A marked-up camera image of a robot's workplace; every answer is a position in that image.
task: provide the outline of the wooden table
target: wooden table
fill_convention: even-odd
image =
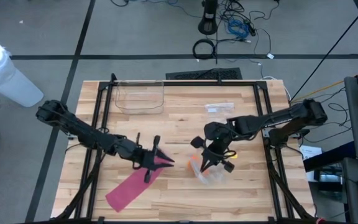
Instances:
[[[287,108],[283,82],[271,80],[267,81],[267,84],[272,109],[275,111]],[[99,82],[96,81],[84,82],[76,109],[77,117],[89,124],[93,117],[98,85]],[[232,150],[237,151],[238,158],[231,160],[236,168],[231,174],[226,174],[225,183],[204,185],[187,169],[189,155],[195,151],[189,143],[195,136],[204,136],[203,127],[209,122],[205,104],[224,102],[235,104],[233,116],[257,115],[254,92],[248,86],[166,86],[164,112],[155,115],[122,114],[112,102],[108,116],[108,128],[111,133],[123,134],[135,140],[136,134],[140,132],[140,143],[144,148],[151,148],[153,137],[161,135],[160,147],[176,163],[173,168],[165,169],[144,193],[122,212],[117,213],[108,205],[105,195],[133,172],[132,163],[118,156],[106,156],[99,173],[93,218],[96,220],[99,216],[104,216],[106,220],[137,221],[265,221],[268,216],[274,217],[260,133],[253,141],[234,142],[230,145]],[[97,127],[100,127],[103,105],[104,100],[101,103]],[[78,142],[69,142],[69,146],[74,144]],[[298,148],[295,141],[289,142],[288,145]],[[76,194],[85,153],[86,149],[81,146],[67,152],[52,217],[61,213]],[[313,199],[301,156],[285,148],[282,149],[282,156],[290,190],[313,215]],[[280,189],[279,195],[285,217],[287,212]],[[86,211],[88,197],[89,190],[85,195],[83,214]]]

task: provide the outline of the pink towel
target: pink towel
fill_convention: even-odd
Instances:
[[[167,161],[156,157],[154,162],[158,164]],[[134,171],[126,180],[118,185],[118,187],[106,195],[107,203],[116,212],[120,212],[146,190],[156,180],[162,170],[163,168],[152,171],[152,176],[148,184],[144,182],[144,175],[146,174],[147,169],[141,168]]]

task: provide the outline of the white container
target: white container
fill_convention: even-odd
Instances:
[[[0,94],[25,107],[34,106],[44,97],[44,94],[14,66],[8,53],[1,46]]]

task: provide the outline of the black metal frame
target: black metal frame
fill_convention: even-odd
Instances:
[[[116,80],[116,77],[115,77],[114,74],[112,74],[110,82],[100,82],[99,83],[98,94],[97,94],[97,97],[96,97],[96,103],[95,103],[95,107],[94,107],[94,114],[93,114],[93,119],[92,119],[92,124],[91,124],[92,127],[96,127],[96,123],[98,121],[100,104],[101,104],[101,100],[102,100],[102,94],[103,94],[104,90],[107,90],[108,92],[107,92],[107,95],[106,95],[106,102],[105,102],[105,105],[104,105],[104,113],[103,113],[102,124],[101,124],[101,128],[104,128],[104,129],[106,128],[112,90],[113,90],[114,86],[117,85],[117,82],[115,82],[115,80]],[[253,91],[254,91],[255,103],[256,103],[256,106],[257,106],[258,115],[259,116],[263,115],[263,109],[262,109],[262,103],[261,103],[261,99],[260,99],[259,90],[262,90],[262,93],[264,95],[264,100],[265,100],[265,104],[266,104],[267,113],[272,112],[272,105],[270,104],[269,92],[268,92],[266,81],[255,81],[255,82],[253,82],[253,81],[244,81],[244,82],[231,82],[231,81],[227,81],[227,82],[222,82],[222,81],[211,81],[211,82],[206,82],[206,81],[201,81],[201,82],[183,81],[183,82],[176,82],[176,81],[164,81],[164,85],[165,86],[251,86],[253,88]],[[269,169],[269,167],[274,167],[273,166],[273,161],[272,161],[272,156],[270,154],[270,148],[266,144],[264,144],[264,150],[265,150],[266,163],[267,163],[268,169]],[[92,149],[87,149],[87,152],[86,152],[86,155],[85,155],[85,162],[84,162],[84,166],[83,166],[83,173],[81,175],[81,184],[83,184],[85,182],[85,179],[86,179],[87,174],[89,172],[91,156],[92,156]],[[287,186],[288,185],[287,184],[287,178],[286,178],[286,175],[285,175],[285,169],[284,169],[282,155],[281,155],[280,150],[276,150],[276,157],[277,157],[278,173],[280,174],[280,177],[283,180],[284,184]],[[95,162],[99,161],[100,158],[101,158],[101,151],[97,151]],[[283,218],[282,217],[282,211],[281,211],[281,208],[280,208],[280,199],[278,197],[277,184],[276,184],[276,182],[274,181],[274,179],[270,175],[269,175],[269,181],[270,181],[270,187],[271,187],[271,190],[272,190],[272,197],[273,197],[273,204],[274,204],[274,207],[275,207],[276,218],[277,219]],[[94,178],[94,181],[93,181],[93,183],[91,185],[91,193],[90,193],[90,196],[89,196],[87,213],[86,213],[86,216],[83,219],[84,222],[88,222],[90,219],[92,219],[94,200],[95,200],[95,196],[96,196],[97,183],[98,183],[98,174],[96,174],[96,177]],[[78,218],[81,217],[82,203],[83,203],[83,200],[81,199],[81,201],[76,206],[74,218],[78,219]],[[289,218],[294,218],[291,203],[287,200],[286,197],[285,197],[285,204],[286,204],[286,208],[287,208],[288,217]],[[269,218],[269,221],[267,221],[267,222],[225,222],[225,223],[249,223],[249,224],[255,223],[255,224],[263,224],[263,223],[271,223],[271,222],[274,222],[274,218],[273,218],[273,220],[271,220],[271,218]],[[98,222],[95,221],[94,223],[100,223],[100,224],[102,224],[102,223],[105,223],[105,224],[108,224],[108,223],[114,223],[114,224],[126,223],[126,224],[128,224],[128,222],[109,222],[109,221],[104,221],[103,219],[101,219]],[[152,223],[156,223],[156,222],[131,222],[131,223],[152,224]],[[163,223],[172,223],[172,222],[158,222],[158,224],[163,224]]]

